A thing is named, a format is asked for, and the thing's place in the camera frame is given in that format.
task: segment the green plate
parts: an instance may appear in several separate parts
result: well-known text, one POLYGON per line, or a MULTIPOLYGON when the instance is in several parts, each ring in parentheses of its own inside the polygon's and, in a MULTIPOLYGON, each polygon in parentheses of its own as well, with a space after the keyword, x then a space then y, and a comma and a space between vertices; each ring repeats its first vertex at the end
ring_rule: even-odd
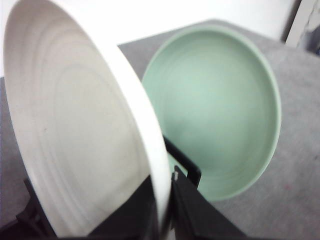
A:
POLYGON ((207 200, 239 194, 266 169, 280 133, 280 96, 247 38, 212 25, 181 31, 154 55, 142 84, 163 134, 200 167, 207 200))

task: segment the ceramic plate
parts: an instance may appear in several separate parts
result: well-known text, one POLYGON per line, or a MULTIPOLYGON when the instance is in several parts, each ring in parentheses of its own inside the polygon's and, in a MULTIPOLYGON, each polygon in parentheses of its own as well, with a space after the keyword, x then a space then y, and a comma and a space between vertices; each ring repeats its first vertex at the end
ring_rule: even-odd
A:
POLYGON ((152 105, 108 31, 77 21, 47 0, 8 19, 5 86, 28 176, 58 236, 90 233, 149 174, 161 226, 171 181, 152 105))
POLYGON ((248 39, 212 25, 183 30, 158 50, 142 84, 164 135, 200 167, 207 200, 242 192, 266 169, 281 104, 272 69, 248 39))

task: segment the gray surface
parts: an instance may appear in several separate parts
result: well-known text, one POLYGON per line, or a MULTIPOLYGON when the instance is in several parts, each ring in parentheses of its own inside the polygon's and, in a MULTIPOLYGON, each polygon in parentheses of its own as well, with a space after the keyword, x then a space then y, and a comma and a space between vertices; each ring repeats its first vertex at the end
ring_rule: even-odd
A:
MULTIPOLYGON (((251 236, 320 238, 320 58, 227 23, 207 24, 234 28, 260 48, 275 72, 282 101, 281 133, 269 167, 247 191, 213 205, 251 236)), ((120 46, 140 78, 158 47, 175 32, 120 46)), ((1 224, 5 224, 24 207, 27 195, 1 92, 1 224)))

